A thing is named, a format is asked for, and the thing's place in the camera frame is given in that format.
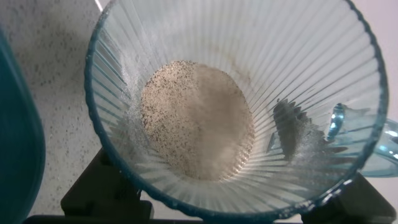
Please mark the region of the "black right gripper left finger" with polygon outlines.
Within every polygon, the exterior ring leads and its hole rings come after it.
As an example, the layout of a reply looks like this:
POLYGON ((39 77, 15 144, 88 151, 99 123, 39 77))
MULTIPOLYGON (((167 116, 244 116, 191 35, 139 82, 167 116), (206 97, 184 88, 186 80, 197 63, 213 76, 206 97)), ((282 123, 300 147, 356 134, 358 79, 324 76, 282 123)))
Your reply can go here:
POLYGON ((61 199, 66 216, 95 218, 152 218, 152 203, 141 200, 137 189, 100 149, 61 199))

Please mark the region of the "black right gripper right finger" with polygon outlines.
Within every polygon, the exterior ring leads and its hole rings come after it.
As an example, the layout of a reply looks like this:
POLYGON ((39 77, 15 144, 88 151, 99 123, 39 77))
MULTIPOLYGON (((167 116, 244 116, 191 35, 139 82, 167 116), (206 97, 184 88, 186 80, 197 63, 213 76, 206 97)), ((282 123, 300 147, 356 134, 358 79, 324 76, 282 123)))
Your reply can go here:
POLYGON ((325 205, 301 215, 304 224, 391 224, 394 207, 361 175, 325 205))

